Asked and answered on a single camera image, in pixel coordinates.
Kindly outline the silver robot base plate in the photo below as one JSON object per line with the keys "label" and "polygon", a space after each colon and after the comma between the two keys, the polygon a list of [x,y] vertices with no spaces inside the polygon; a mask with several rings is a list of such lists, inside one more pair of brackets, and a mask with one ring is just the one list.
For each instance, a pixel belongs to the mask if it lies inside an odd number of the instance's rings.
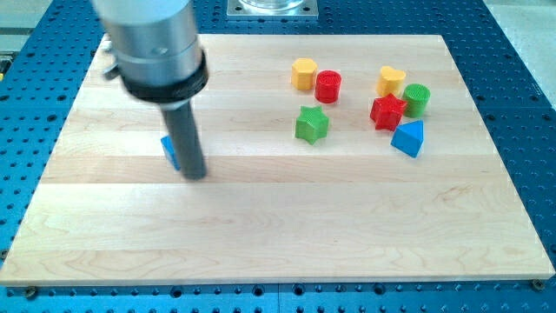
{"label": "silver robot base plate", "polygon": [[317,19],[317,0],[228,0],[227,18],[256,19]]}

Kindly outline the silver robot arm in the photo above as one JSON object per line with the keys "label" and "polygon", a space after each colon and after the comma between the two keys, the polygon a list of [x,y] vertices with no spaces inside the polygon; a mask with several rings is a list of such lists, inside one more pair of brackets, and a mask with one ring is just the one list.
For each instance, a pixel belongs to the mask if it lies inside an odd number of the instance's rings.
{"label": "silver robot arm", "polygon": [[92,0],[130,95],[175,110],[209,79],[192,0]]}

